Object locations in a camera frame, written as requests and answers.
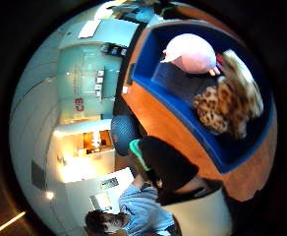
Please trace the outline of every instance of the person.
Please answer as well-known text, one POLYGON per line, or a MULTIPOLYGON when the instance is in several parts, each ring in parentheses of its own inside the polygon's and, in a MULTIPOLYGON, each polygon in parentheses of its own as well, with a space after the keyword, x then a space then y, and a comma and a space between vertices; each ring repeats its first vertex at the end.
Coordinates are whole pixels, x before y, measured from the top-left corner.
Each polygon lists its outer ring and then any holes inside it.
POLYGON ((198 176, 197 166, 159 138, 146 136, 131 141, 130 157, 139 174, 119 199, 121 212, 90 211, 86 227, 104 234, 124 229, 135 236, 179 235, 173 215, 162 206, 199 197, 210 186, 198 176))
POLYGON ((178 235, 173 215, 156 201, 157 191, 138 174, 119 198, 121 212, 89 211, 86 227, 93 233, 113 234, 125 230, 127 235, 178 235))
POLYGON ((202 179, 199 168, 173 146, 154 136, 130 142, 131 159, 146 181, 158 190, 162 206, 198 198, 212 186, 202 179))

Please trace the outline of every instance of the white wall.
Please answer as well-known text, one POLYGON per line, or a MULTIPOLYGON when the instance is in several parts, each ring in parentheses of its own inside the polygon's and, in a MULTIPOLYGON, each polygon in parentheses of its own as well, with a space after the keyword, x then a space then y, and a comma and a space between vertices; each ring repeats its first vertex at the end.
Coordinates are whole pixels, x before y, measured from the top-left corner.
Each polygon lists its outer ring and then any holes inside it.
POLYGON ((81 226, 86 225, 85 216, 87 212, 94 210, 89 197, 100 193, 107 193, 113 206, 112 212, 119 212, 117 200, 133 180, 133 174, 127 167, 99 178, 67 183, 66 192, 77 223, 81 226), (113 177, 117 178, 119 185, 106 190, 101 189, 100 182, 113 177))

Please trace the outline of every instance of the light fixture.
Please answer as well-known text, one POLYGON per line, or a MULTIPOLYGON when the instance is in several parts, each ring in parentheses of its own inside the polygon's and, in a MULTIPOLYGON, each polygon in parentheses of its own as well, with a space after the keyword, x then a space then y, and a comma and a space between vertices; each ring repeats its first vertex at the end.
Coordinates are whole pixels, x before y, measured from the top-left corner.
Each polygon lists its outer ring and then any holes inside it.
POLYGON ((54 193, 53 193, 53 192, 46 191, 45 197, 46 197, 46 199, 48 199, 48 200, 52 200, 52 199, 54 199, 54 193))
POLYGON ((15 216, 14 218, 12 218, 11 220, 9 220, 8 222, 4 223, 3 225, 0 226, 0 231, 2 231, 4 228, 6 228, 7 226, 9 226, 10 224, 14 223, 16 220, 18 220, 19 218, 23 217, 26 214, 25 211, 21 212, 20 214, 18 214, 17 216, 15 216))

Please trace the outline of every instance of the white paper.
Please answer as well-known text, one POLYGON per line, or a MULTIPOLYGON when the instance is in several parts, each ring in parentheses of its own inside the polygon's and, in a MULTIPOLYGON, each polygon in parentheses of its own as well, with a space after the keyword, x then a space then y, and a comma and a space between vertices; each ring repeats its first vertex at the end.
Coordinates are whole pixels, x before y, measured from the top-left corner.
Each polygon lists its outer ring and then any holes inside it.
POLYGON ((100 22, 101 20, 87 21, 79 33, 78 38, 92 37, 100 22))

